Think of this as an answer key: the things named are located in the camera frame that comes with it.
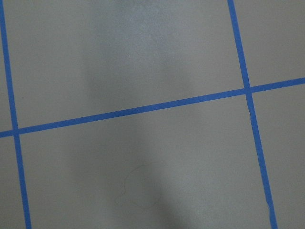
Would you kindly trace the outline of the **brown paper table cover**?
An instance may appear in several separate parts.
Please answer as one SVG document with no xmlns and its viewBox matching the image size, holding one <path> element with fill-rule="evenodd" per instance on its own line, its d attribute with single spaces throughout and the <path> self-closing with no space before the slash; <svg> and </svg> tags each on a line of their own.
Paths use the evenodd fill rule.
<svg viewBox="0 0 305 229">
<path fill-rule="evenodd" d="M 302 0 L 3 0 L 3 229 L 302 229 Z"/>
</svg>

